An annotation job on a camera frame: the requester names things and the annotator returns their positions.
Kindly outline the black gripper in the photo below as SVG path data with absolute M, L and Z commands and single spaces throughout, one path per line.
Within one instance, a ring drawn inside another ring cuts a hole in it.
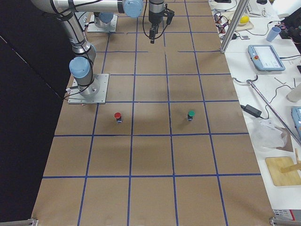
M 174 11 L 169 9 L 164 0 L 149 1 L 149 22 L 152 24 L 150 28 L 150 42 L 154 43 L 157 34 L 157 24 L 163 21 L 163 17 L 167 18 L 166 24 L 170 25 L 174 17 Z

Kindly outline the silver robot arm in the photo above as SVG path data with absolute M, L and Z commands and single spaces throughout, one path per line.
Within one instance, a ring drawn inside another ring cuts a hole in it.
M 148 11 L 151 28 L 147 37 L 151 43 L 158 38 L 156 35 L 163 18 L 166 18 L 166 25 L 170 25 L 174 17 L 174 11 L 162 0 L 34 0 L 32 3 L 62 23 L 75 54 L 75 58 L 69 63 L 69 69 L 77 82 L 77 94 L 82 97 L 94 97 L 99 93 L 99 85 L 93 74 L 96 49 L 87 40 L 84 29 L 75 16 L 76 12 L 93 12 L 96 21 L 108 23 L 105 17 L 112 19 L 115 12 L 137 18 Z
M 111 25 L 114 14 L 112 12 L 95 12 L 94 17 L 96 27 L 105 28 Z

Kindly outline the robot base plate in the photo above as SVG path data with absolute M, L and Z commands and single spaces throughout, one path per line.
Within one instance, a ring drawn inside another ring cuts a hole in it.
M 109 23 L 102 22 L 99 18 L 95 18 L 92 14 L 89 25 L 87 27 L 88 33 L 115 33 L 117 28 L 118 15 L 113 14 L 113 18 Z
M 85 89 L 80 87 L 75 79 L 73 79 L 72 85 L 75 89 L 71 89 L 70 96 L 68 98 L 69 104 L 105 104 L 107 89 L 109 83 L 109 74 L 94 74 L 93 83 Z

